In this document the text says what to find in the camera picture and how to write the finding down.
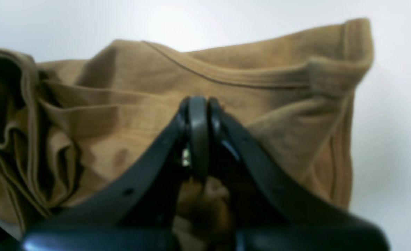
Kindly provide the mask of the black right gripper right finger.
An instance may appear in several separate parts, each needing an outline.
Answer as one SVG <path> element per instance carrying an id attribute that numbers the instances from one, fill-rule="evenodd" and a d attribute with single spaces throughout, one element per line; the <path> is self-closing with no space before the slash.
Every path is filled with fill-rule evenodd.
<path id="1" fill-rule="evenodd" d="M 306 191 L 216 98 L 208 102 L 210 175 L 229 189 L 234 251 L 388 251 L 374 224 Z"/>

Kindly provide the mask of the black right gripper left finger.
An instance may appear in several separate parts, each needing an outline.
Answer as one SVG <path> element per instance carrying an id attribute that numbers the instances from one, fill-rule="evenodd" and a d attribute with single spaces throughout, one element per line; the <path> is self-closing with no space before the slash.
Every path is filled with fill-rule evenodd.
<path id="1" fill-rule="evenodd" d="M 180 186 L 209 166 L 207 100 L 185 98 L 151 146 L 116 181 L 32 227 L 22 251 L 179 251 L 172 233 Z"/>

